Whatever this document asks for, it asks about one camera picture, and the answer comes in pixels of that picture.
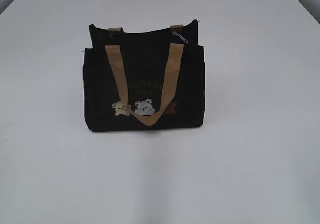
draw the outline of white background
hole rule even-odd
[[[204,126],[90,132],[89,25],[193,19]],[[297,0],[16,0],[0,16],[0,223],[320,223],[319,47]]]

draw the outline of tan handle strap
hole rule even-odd
[[[109,28],[109,32],[123,32],[124,29],[122,27],[118,27],[118,28]]]
[[[160,110],[150,116],[138,115],[131,109],[131,106],[129,106],[129,90],[120,46],[107,45],[105,46],[105,51],[118,87],[120,100],[125,109],[147,126],[156,124],[176,95],[184,45],[170,44],[169,56],[164,74]]]
[[[180,33],[180,32],[183,31],[183,29],[184,29],[184,26],[183,26],[183,25],[172,25],[172,26],[170,27],[170,30],[171,30],[172,33],[173,33],[173,32]]]

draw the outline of yellow bear patch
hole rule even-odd
[[[119,116],[125,115],[127,117],[130,116],[130,112],[126,111],[125,106],[122,104],[121,101],[118,101],[117,103],[112,104],[112,108],[115,110],[115,115]]]

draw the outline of white bear patch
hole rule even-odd
[[[135,103],[135,106],[137,109],[135,109],[135,113],[141,116],[150,116],[156,113],[156,110],[151,105],[152,100],[143,100],[143,101],[137,101]]]

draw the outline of zipper pull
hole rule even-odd
[[[184,43],[188,44],[189,41],[187,39],[185,39],[182,35],[180,35],[178,32],[174,31],[172,32],[173,35],[179,37],[182,41],[184,41]]]

